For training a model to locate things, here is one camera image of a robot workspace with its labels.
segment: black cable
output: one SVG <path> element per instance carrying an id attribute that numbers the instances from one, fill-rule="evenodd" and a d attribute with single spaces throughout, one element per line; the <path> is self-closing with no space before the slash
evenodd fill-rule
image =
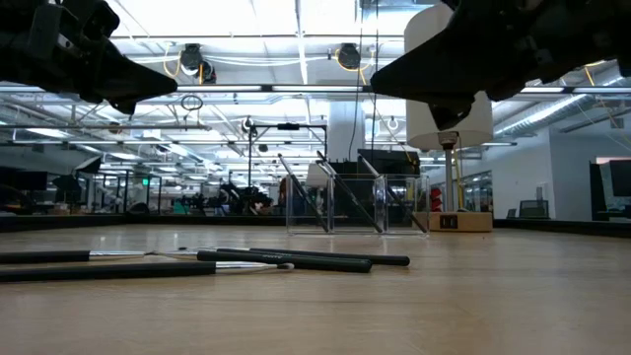
<path id="1" fill-rule="evenodd" d="M 359 67 L 357 68 L 357 84 L 356 88 L 359 88 L 359 80 L 362 75 L 362 42 L 364 39 L 364 9 L 362 8 L 362 13 L 360 15 L 362 17 L 360 22 L 360 30 L 359 30 Z M 351 142 L 348 144 L 348 161 L 351 161 L 351 150 L 353 150 L 353 142 L 355 141 L 355 134 L 357 133 L 357 108 L 359 106 L 359 89 L 355 93 L 355 118 L 353 119 L 353 135 L 351 135 Z"/>
<path id="2" fill-rule="evenodd" d="M 377 13 L 375 23 L 377 24 L 377 45 L 375 46 L 375 67 L 379 67 L 379 0 L 376 2 Z M 375 94 L 375 100 L 373 102 L 373 134 L 371 134 L 371 164 L 375 157 L 375 123 L 377 122 L 377 94 Z"/>

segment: wooden floor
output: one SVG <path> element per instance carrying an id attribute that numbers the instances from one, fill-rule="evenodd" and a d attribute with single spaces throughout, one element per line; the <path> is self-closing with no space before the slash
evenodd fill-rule
<path id="1" fill-rule="evenodd" d="M 216 245 L 406 253 L 412 264 L 0 285 L 0 353 L 631 353 L 629 240 L 507 230 L 287 238 L 283 229 L 202 226 L 0 234 L 3 251 Z"/>

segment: black handle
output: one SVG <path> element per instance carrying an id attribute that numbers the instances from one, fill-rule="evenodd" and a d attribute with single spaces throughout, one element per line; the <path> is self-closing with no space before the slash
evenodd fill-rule
<path id="1" fill-rule="evenodd" d="M 344 259 L 335 257 L 294 256 L 260 252 L 225 252 L 200 250 L 197 253 L 200 261 L 248 261 L 269 264 L 292 263 L 297 269 L 370 272 L 373 264 L 368 260 Z"/>
<path id="2" fill-rule="evenodd" d="M 0 270 L 0 282 L 95 280 L 211 275 L 215 262 L 158 262 L 122 265 Z"/>
<path id="3" fill-rule="evenodd" d="M 410 258 L 405 255 L 369 255 L 369 254 L 349 254 L 339 252 L 321 252 L 321 251 L 306 251 L 306 250 L 285 250 L 275 248 L 250 248 L 252 251 L 261 252 L 273 252 L 280 254 L 290 255 L 308 255 L 319 257 L 341 257 L 350 259 L 364 259 L 370 260 L 375 265 L 395 265 L 395 266 L 407 266 L 410 264 Z"/>
<path id="4" fill-rule="evenodd" d="M 89 261 L 89 250 L 0 252 L 0 264 Z"/>

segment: pillar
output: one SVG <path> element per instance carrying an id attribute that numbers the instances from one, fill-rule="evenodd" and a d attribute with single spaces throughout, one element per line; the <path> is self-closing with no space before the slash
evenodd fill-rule
<path id="1" fill-rule="evenodd" d="M 357 162 L 357 150 L 364 149 L 365 127 L 362 102 L 357 103 L 357 119 L 355 119 L 355 102 L 331 102 L 328 116 L 328 158 L 331 162 L 349 160 Z"/>

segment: monitor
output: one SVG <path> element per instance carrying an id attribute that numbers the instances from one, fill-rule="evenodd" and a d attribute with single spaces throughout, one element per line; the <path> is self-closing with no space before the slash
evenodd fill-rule
<path id="1" fill-rule="evenodd" d="M 611 186 L 616 197 L 631 197 L 631 161 L 610 161 Z"/>

